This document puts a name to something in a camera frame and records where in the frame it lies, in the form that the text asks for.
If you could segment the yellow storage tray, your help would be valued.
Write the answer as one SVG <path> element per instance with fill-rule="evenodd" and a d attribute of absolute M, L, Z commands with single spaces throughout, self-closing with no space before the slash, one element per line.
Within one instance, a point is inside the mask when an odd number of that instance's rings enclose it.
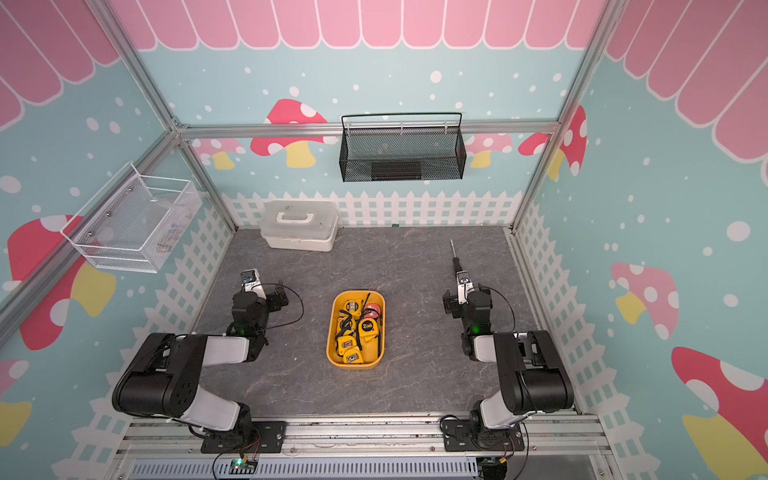
<path fill-rule="evenodd" d="M 361 301 L 362 311 L 369 303 L 379 304 L 382 308 L 381 318 L 378 320 L 380 334 L 370 342 L 361 340 L 358 336 L 358 324 L 363 319 L 362 312 L 359 319 L 354 319 L 342 314 L 340 309 L 350 299 Z M 345 334 L 357 336 L 364 362 L 362 364 L 345 364 L 343 357 L 336 351 L 336 338 Z M 348 290 L 339 294 L 332 305 L 329 331 L 327 336 L 326 356 L 332 365 L 347 370 L 366 370 L 376 367 L 382 360 L 386 349 L 386 302 L 384 297 L 374 290 Z"/>

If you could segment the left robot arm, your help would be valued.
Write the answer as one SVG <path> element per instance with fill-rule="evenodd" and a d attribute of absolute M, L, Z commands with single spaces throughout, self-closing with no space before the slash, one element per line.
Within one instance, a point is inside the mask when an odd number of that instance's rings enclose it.
<path fill-rule="evenodd" d="M 225 334 L 148 335 L 114 387 L 113 408 L 207 432 L 249 435 L 249 407 L 207 391 L 200 385 L 201 373 L 206 367 L 255 361 L 268 345 L 269 315 L 288 304 L 282 283 L 252 283 L 233 295 L 233 321 Z"/>

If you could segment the yellow tape measure in tray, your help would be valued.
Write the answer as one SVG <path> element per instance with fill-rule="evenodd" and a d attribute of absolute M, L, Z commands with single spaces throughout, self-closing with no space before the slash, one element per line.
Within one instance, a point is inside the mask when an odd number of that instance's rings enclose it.
<path fill-rule="evenodd" d="M 351 349 L 344 353 L 343 362 L 345 364 L 362 364 L 364 360 L 359 350 Z"/>

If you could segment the white plastic toolbox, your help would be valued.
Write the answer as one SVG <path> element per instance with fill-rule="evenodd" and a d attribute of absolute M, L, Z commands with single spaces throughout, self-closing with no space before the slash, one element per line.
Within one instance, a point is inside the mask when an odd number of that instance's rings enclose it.
<path fill-rule="evenodd" d="M 273 200 L 265 206 L 258 225 L 271 248 L 330 252 L 340 213 L 330 201 Z"/>

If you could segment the black orange screwdriver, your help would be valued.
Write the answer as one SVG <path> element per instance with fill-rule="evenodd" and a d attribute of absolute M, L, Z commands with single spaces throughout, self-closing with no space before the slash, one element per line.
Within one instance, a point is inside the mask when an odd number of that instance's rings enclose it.
<path fill-rule="evenodd" d="M 450 240 L 450 245 L 451 245 L 451 250 L 452 250 L 452 254 L 453 254 L 453 258 L 452 258 L 453 269 L 454 269 L 455 273 L 458 273 L 458 272 L 460 272 L 462 270 L 462 266 L 461 266 L 461 263 L 460 263 L 460 259 L 459 259 L 459 257 L 456 254 L 455 245 L 454 245 L 453 240 Z"/>

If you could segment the black mesh wall basket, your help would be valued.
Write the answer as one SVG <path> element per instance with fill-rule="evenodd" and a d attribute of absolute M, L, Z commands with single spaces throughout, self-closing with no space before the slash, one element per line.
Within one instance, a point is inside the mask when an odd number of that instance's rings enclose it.
<path fill-rule="evenodd" d="M 462 120 L 459 112 L 344 115 L 342 180 L 460 180 L 467 161 Z"/>

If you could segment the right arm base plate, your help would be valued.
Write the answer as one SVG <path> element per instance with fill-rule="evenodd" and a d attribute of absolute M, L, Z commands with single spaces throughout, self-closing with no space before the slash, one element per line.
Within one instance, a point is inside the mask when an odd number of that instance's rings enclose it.
<path fill-rule="evenodd" d="M 506 429 L 487 429 L 471 420 L 449 417 L 439 422 L 447 452 L 518 452 L 526 449 L 519 425 Z"/>

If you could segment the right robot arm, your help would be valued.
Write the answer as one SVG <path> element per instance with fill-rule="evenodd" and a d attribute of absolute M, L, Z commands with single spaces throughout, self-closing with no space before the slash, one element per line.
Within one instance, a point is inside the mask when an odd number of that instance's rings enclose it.
<path fill-rule="evenodd" d="M 445 292 L 442 301 L 445 312 L 462 321 L 463 353 L 497 368 L 499 390 L 471 411 L 475 432 L 500 431 L 533 414 L 574 406 L 572 383 L 548 331 L 494 332 L 488 287 L 456 295 Z"/>

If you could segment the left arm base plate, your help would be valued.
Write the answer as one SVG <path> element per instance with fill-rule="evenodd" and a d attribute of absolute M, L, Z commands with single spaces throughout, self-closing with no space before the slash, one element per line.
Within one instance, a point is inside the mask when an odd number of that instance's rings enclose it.
<path fill-rule="evenodd" d="M 252 421 L 228 432 L 206 431 L 200 451 L 203 454 L 225 452 L 280 453 L 286 436 L 284 421 Z"/>

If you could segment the pink round tape measure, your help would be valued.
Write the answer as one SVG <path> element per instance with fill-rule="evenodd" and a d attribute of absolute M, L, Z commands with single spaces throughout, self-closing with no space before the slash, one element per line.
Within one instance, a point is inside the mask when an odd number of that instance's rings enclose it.
<path fill-rule="evenodd" d="M 379 304 L 369 303 L 362 311 L 362 318 L 371 318 L 374 321 L 378 321 L 381 318 L 382 308 Z"/>

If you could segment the green led circuit board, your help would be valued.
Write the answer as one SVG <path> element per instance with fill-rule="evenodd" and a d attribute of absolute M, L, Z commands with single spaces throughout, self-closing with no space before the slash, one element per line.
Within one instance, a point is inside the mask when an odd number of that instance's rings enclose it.
<path fill-rule="evenodd" d="M 257 461 L 247 459 L 233 459 L 230 462 L 228 474 L 243 476 L 253 475 L 256 473 L 257 466 Z"/>

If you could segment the yellow tape measure with strap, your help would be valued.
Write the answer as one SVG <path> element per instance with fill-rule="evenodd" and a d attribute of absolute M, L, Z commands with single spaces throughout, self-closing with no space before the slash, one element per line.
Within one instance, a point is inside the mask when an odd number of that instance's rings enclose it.
<path fill-rule="evenodd" d="M 348 315 L 354 319 L 359 319 L 362 312 L 361 301 L 358 299 L 347 300 L 340 311 L 342 314 Z"/>

